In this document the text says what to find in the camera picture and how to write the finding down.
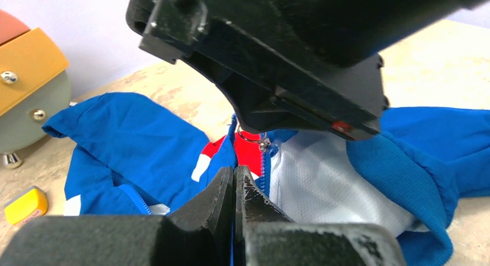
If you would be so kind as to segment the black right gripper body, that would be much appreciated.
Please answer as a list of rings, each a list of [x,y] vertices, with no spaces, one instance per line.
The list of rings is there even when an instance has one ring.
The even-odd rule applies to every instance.
[[[347,67],[488,0],[129,0],[133,32],[189,53],[239,36],[282,58]]]

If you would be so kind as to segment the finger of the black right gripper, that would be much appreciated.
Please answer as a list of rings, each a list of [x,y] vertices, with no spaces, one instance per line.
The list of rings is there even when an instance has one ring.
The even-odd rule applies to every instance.
[[[254,134],[314,130],[360,141],[380,132],[389,107],[379,55],[312,76],[230,25],[214,23],[183,60],[219,89]]]

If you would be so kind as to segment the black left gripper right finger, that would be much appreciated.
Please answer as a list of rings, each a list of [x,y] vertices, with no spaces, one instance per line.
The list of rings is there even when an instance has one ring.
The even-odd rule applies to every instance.
[[[406,265],[389,232],[374,224],[300,224],[257,187],[247,166],[234,171],[235,265]]]

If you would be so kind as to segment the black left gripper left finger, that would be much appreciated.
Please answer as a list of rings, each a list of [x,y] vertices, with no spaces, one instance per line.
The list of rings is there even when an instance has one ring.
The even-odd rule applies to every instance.
[[[229,265],[234,177],[211,183],[167,216],[45,216],[24,225],[2,265]]]

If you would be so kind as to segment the blue white red jacket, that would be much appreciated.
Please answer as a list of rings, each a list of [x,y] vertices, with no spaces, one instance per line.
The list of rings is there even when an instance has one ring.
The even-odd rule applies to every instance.
[[[52,116],[43,131],[76,144],[65,214],[165,215],[222,167],[246,165],[259,189],[300,223],[371,223],[401,245],[408,265],[443,265],[459,199],[489,195],[489,111],[390,108],[383,132],[204,132],[144,95],[107,93]]]

